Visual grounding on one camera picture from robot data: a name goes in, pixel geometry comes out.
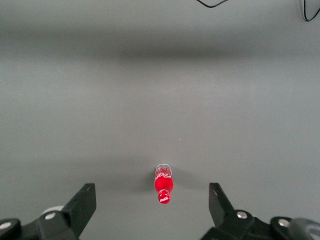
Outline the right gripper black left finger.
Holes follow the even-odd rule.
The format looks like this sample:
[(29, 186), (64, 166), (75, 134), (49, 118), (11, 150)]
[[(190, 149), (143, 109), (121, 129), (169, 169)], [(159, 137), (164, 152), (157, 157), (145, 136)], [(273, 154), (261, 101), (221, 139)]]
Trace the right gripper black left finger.
[(46, 209), (22, 225), (18, 218), (0, 220), (2, 240), (78, 240), (96, 211), (96, 188), (86, 183), (65, 205)]

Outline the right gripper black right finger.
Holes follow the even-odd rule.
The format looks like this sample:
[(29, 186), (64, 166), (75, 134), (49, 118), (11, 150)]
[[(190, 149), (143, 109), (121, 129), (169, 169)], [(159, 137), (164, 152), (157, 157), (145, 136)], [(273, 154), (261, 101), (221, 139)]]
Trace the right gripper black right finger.
[(219, 183), (210, 183), (208, 208), (214, 227), (203, 240), (318, 240), (320, 224), (307, 218), (275, 216), (269, 223), (234, 209)]

